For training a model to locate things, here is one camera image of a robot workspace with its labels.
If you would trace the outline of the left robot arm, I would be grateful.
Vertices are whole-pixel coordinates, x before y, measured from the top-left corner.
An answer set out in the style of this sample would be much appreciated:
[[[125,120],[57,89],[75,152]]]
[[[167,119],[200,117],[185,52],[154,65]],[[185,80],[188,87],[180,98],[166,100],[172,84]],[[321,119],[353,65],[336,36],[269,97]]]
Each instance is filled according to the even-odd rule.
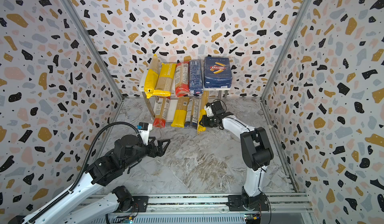
[[[82,224],[115,211],[140,212],[139,202],[124,186],[115,188],[111,193],[88,207],[76,209],[95,192],[106,187],[113,180],[129,172],[145,157],[162,157],[170,140],[156,140],[148,137],[144,144],[141,135],[125,135],[115,141],[115,146],[104,156],[98,158],[86,168],[78,182],[61,192],[54,200],[42,208],[27,215],[16,216],[11,224]]]

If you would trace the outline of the red-end spaghetti bag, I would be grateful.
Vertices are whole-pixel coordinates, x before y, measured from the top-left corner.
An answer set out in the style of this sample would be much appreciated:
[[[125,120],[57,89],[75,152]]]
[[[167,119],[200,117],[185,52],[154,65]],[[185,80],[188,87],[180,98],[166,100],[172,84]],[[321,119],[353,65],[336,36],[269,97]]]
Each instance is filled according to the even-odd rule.
[[[154,127],[164,128],[166,126],[170,101],[170,97],[160,97],[158,99],[155,109],[155,120],[153,123]]]
[[[190,93],[189,89],[189,62],[178,63],[174,76],[176,97]]]

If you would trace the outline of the blue Barilla penne box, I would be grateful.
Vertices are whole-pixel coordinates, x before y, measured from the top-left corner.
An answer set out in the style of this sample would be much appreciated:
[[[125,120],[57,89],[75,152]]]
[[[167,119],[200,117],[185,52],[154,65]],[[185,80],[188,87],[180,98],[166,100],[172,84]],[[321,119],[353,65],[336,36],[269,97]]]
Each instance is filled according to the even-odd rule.
[[[208,89],[225,88],[232,85],[232,70],[229,58],[205,57],[204,87]]]

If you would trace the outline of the blue Barilla spaghetti box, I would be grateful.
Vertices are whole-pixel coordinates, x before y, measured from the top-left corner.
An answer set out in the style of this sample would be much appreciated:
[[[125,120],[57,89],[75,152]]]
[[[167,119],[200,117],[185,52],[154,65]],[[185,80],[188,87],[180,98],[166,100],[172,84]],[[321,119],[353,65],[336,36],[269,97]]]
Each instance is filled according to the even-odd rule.
[[[190,94],[197,95],[203,93],[202,65],[200,60],[189,62],[189,89]]]

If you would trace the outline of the clear blue-end spaghetti bag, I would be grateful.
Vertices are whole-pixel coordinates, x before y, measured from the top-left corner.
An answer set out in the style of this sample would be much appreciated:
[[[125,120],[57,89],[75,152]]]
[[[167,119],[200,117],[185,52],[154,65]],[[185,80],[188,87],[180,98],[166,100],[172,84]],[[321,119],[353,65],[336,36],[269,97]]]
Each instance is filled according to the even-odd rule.
[[[187,107],[187,115],[186,115],[184,127],[197,129],[198,117],[199,117],[199,100],[190,99]]]

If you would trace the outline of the yellow spaghetti bag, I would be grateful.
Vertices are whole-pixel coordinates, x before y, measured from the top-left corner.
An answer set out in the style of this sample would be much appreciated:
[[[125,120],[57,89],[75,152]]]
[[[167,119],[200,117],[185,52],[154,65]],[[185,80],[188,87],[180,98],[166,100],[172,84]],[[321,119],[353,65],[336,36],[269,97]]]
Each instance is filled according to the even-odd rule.
[[[178,98],[174,120],[171,124],[174,128],[184,128],[189,104],[189,97]]]
[[[171,87],[173,84],[176,67],[177,67],[177,64],[175,63],[162,64],[160,75],[159,75],[155,90],[153,92],[154,96],[158,96],[158,97],[171,96]]]
[[[209,100],[209,91],[204,91],[202,98],[201,98],[201,105],[200,105],[200,111],[199,111],[200,116],[198,119],[198,127],[197,127],[197,134],[198,135],[206,130],[206,128],[200,124],[200,121],[202,121],[203,116],[207,114],[207,112],[205,110],[205,106],[208,103],[208,100]]]
[[[151,63],[149,65],[149,70],[146,75],[144,91],[146,98],[149,99],[152,97],[154,90],[156,88],[159,78],[159,59],[156,54],[154,54]]]

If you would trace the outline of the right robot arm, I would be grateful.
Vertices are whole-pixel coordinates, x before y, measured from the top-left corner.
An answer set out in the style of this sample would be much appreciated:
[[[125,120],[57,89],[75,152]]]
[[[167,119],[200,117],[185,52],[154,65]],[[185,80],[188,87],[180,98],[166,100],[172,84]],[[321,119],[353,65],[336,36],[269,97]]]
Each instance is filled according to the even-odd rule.
[[[227,206],[231,212],[269,211],[270,203],[262,191],[261,184],[271,160],[274,158],[267,132],[240,121],[226,110],[225,103],[214,100],[204,107],[199,124],[205,128],[216,128],[232,132],[240,139],[242,158],[247,166],[247,176],[242,193],[229,195]]]

